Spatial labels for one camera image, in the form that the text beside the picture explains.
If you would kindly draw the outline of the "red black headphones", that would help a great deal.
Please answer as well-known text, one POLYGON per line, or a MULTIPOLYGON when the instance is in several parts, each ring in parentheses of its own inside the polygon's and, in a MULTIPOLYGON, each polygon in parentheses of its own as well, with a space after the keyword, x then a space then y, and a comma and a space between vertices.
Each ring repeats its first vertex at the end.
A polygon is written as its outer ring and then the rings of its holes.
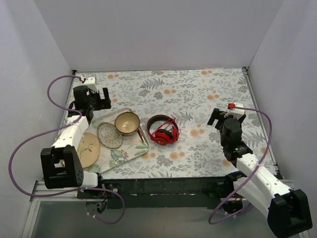
POLYGON ((151 117, 147 122, 146 128, 150 139, 161 146, 176 142, 181 131, 175 119, 166 115, 155 115, 151 117), (163 124, 153 132, 150 132, 151 126, 158 121, 162 121, 163 124))

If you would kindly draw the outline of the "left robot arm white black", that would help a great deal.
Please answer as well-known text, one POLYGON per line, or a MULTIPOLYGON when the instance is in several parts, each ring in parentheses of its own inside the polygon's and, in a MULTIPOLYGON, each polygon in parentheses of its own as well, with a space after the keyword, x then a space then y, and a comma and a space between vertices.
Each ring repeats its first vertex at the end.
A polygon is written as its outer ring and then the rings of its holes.
POLYGON ((106 191, 105 185, 99 182, 98 173, 83 170, 77 148, 94 117, 94 111, 110 109, 111 100, 107 88, 103 88, 103 99, 99 92, 87 85, 75 87, 73 94, 74 101, 67 109, 67 128, 50 148, 41 151, 44 182, 48 189, 88 188, 94 198, 101 198, 106 191))

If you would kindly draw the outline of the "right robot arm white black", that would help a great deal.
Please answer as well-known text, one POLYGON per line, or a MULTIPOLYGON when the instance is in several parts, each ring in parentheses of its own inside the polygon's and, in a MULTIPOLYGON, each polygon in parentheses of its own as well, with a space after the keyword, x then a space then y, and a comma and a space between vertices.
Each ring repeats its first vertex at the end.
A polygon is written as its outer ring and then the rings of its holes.
POLYGON ((224 155, 237 173, 229 174, 224 184, 226 198, 217 205, 220 209, 231 197, 247 199, 257 208, 278 238, 288 238, 313 227, 309 202, 301 190, 293 190, 276 178, 262 160, 242 140, 242 122, 246 117, 242 104, 231 103, 227 112, 214 109, 208 125, 214 125, 220 133, 224 155))

